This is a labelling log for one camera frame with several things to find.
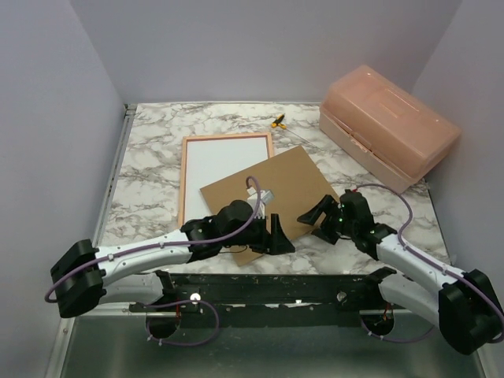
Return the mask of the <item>brown frame backing board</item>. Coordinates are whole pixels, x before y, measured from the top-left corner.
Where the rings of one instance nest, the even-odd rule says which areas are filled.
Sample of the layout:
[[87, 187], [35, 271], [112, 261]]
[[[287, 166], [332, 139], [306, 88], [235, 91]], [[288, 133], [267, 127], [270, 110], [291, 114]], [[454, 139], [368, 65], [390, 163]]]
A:
[[237, 199], [247, 200], [248, 176], [255, 177], [263, 191], [272, 192], [266, 214], [280, 216], [283, 232], [291, 241], [313, 230], [312, 226], [297, 222], [299, 216], [325, 195], [339, 197], [304, 148], [297, 146], [202, 187], [200, 191], [210, 212], [215, 214]]

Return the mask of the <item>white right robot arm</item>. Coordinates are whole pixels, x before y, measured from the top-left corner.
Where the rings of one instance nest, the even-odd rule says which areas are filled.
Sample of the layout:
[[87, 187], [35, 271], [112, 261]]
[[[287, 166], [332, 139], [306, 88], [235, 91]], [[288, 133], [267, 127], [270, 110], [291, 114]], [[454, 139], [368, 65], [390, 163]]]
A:
[[389, 302], [408, 309], [437, 327], [460, 354], [503, 341], [503, 309], [487, 275], [444, 264], [405, 241], [402, 229], [374, 220], [357, 190], [347, 190], [339, 199], [325, 195], [297, 221], [319, 224], [313, 235], [330, 244], [346, 236], [358, 250], [392, 267], [363, 287], [367, 306], [378, 309]]

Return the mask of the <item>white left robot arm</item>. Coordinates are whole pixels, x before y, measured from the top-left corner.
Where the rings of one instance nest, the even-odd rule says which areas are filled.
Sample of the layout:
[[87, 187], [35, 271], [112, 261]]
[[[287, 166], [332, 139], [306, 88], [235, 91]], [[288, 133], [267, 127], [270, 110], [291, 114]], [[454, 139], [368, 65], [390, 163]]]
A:
[[189, 220], [144, 242], [101, 247], [89, 239], [75, 242], [50, 269], [52, 285], [44, 299], [57, 304], [61, 317], [78, 317], [111, 298], [111, 287], [119, 280], [166, 265], [213, 258], [232, 246], [269, 255], [295, 252], [278, 214], [260, 217], [257, 207], [235, 200], [215, 215]]

